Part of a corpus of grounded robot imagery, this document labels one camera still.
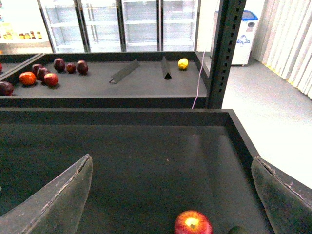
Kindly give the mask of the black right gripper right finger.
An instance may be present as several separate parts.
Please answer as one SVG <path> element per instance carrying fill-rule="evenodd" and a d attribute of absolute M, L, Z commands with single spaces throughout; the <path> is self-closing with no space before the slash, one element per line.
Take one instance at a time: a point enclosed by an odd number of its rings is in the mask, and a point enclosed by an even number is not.
<path fill-rule="evenodd" d="M 312 190 L 261 157 L 252 176 L 258 196 L 276 234 L 312 232 Z"/>

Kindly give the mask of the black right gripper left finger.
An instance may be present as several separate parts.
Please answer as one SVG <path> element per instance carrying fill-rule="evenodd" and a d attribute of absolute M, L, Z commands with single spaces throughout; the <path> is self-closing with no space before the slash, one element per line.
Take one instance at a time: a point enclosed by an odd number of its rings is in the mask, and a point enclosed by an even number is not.
<path fill-rule="evenodd" d="M 93 161 L 86 154 L 0 218 L 2 234 L 73 234 L 91 187 Z"/>

